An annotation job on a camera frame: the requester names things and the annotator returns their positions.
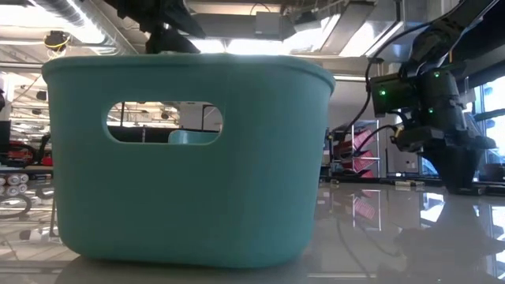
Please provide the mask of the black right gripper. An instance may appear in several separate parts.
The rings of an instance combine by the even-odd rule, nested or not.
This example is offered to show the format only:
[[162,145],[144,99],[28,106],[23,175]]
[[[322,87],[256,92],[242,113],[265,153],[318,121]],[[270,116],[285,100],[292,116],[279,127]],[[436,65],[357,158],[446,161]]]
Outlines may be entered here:
[[415,77],[405,110],[410,120],[392,139],[401,151],[424,151],[449,193],[478,193],[473,178],[483,151],[434,151],[446,147],[491,149],[496,142],[472,130],[455,77],[435,69]]

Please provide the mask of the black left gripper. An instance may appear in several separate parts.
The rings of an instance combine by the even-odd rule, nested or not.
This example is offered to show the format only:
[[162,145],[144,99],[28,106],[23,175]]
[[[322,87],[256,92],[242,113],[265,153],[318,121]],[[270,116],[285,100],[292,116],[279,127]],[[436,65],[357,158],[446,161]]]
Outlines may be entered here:
[[147,41],[148,54],[165,51],[199,54],[200,50],[177,30],[197,38],[205,32],[193,18],[185,0],[104,0],[114,7],[118,17],[128,17],[140,25],[142,32],[150,32]]

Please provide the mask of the green plastic bin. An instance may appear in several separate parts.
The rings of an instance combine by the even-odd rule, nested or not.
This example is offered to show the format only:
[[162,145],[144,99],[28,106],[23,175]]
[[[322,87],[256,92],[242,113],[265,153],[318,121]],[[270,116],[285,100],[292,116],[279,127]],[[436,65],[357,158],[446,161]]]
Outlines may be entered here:
[[[290,56],[150,54],[59,58],[42,68],[63,243],[88,258],[268,267],[303,252],[334,77]],[[207,143],[127,143],[121,102],[204,102]]]

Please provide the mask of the metal shelf rack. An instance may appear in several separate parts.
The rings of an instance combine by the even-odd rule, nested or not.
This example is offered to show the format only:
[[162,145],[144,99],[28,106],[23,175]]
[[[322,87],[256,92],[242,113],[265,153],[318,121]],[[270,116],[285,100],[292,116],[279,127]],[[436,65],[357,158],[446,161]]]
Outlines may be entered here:
[[360,132],[364,129],[371,129],[372,133],[376,131],[380,126],[378,120],[359,120],[357,121],[349,130],[347,130],[347,125],[340,125],[330,131],[328,137],[331,138],[330,150],[330,170],[329,173],[332,177],[337,176],[349,176],[360,178],[360,172],[355,172],[353,170],[346,169],[342,163],[347,159],[350,159],[361,151],[371,151],[376,157],[376,161],[365,168],[364,170],[371,170],[376,178],[380,174],[380,136],[375,133],[376,140],[366,147],[360,146],[357,150],[353,148],[354,133]]

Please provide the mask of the grey ceiling unit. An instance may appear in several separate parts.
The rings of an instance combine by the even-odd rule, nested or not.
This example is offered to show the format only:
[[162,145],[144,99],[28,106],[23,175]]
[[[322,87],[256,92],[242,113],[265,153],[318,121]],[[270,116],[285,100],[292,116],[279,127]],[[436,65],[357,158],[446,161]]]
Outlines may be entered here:
[[284,40],[295,33],[288,17],[278,13],[256,15],[209,14],[194,16],[207,37],[224,39]]

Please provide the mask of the white ceiling air unit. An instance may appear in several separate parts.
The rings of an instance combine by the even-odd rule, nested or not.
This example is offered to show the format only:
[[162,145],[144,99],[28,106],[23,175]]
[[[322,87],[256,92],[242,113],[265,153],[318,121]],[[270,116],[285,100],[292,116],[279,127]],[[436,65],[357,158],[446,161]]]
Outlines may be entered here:
[[371,56],[402,26],[402,0],[337,0],[315,51],[339,57]]

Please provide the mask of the red tool box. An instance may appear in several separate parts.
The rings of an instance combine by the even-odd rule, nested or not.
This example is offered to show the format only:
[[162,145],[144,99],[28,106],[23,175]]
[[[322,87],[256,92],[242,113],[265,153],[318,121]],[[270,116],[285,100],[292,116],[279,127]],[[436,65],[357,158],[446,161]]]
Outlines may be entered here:
[[21,141],[10,141],[7,157],[26,166],[53,166],[52,150],[48,147],[49,139],[42,139],[38,148]]

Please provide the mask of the black aluminium table frame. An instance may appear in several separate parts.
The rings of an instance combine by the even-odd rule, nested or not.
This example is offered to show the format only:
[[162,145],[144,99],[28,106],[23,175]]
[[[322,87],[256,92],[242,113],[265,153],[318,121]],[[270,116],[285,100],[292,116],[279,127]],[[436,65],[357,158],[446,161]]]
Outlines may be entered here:
[[[48,168],[44,169],[21,169],[21,168],[0,168],[0,175],[10,175],[10,174],[27,174],[30,180],[43,180],[52,179],[54,177],[53,170]],[[424,177],[327,177],[320,176],[320,180],[330,181],[338,180],[342,183],[361,183],[361,184],[383,184],[383,185],[395,185],[397,181],[404,182],[423,182],[427,186],[442,186],[443,183],[438,178],[424,178]],[[476,187],[493,187],[493,188],[503,188],[505,189],[505,182],[495,182],[495,181],[474,181],[473,186]]]

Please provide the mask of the silver ventilation duct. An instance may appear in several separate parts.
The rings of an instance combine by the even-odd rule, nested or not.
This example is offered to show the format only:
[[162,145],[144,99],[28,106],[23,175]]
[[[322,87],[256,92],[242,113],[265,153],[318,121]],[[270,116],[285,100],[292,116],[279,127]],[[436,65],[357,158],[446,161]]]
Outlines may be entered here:
[[29,0],[54,16],[63,19],[73,27],[82,28],[86,25],[87,17],[74,0]]

